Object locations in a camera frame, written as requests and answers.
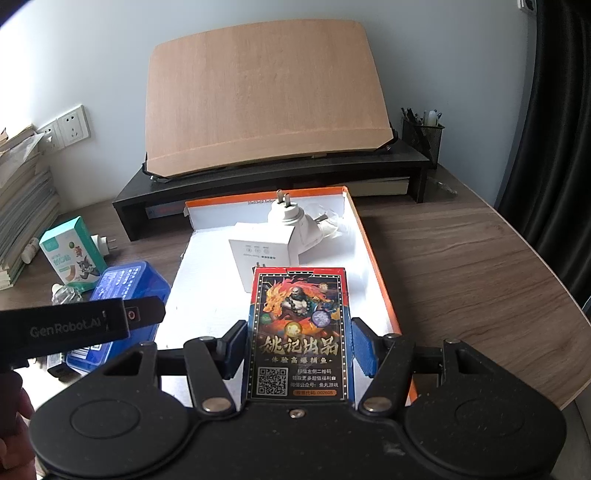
wooden desk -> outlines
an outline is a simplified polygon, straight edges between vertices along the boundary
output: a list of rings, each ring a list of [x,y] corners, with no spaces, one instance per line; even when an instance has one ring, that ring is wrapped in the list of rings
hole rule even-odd
[[[461,338],[566,406],[591,379],[589,322],[493,209],[445,169],[436,177],[458,195],[429,184],[422,204],[405,196],[355,201],[402,331],[420,345]],[[63,220],[78,214],[92,233],[117,239],[110,265],[144,259],[173,282],[191,234],[187,219],[160,219],[151,237],[130,243],[109,202]],[[48,304],[57,281],[40,254],[0,292],[0,309]]]

electrical socket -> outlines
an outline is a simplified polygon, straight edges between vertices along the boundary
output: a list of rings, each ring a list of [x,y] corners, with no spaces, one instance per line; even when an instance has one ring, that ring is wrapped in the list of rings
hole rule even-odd
[[[535,0],[517,0],[517,7],[519,10],[530,15],[535,15],[537,13]]]
[[[62,115],[57,120],[64,146],[68,147],[90,136],[82,105]]]
[[[37,133],[43,134],[43,138],[39,142],[39,150],[43,154],[49,155],[64,148],[65,145],[61,137],[60,128],[57,125],[57,120],[41,127]]]

blue plastic box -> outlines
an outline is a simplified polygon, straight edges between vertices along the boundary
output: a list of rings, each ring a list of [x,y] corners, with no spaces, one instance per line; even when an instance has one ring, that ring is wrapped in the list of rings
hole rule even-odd
[[[124,300],[157,296],[166,304],[170,285],[148,262],[135,262],[110,267],[100,277],[91,300],[123,298]],[[130,337],[116,342],[93,345],[72,350],[66,355],[68,366],[84,372],[93,371],[107,360],[139,342],[152,341],[158,325],[140,328],[130,332]]]

plywood board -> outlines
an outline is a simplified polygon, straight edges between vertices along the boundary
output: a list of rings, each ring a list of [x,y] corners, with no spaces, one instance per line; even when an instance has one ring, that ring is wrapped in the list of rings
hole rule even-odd
[[[239,25],[166,42],[150,58],[147,167],[158,175],[373,150],[391,138],[358,22]]]

stack of paper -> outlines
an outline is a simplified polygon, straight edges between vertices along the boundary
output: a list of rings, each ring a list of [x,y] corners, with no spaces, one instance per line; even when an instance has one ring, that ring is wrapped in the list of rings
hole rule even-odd
[[[41,137],[28,128],[0,145],[0,290],[14,285],[22,251],[59,213],[51,172],[37,163]]]

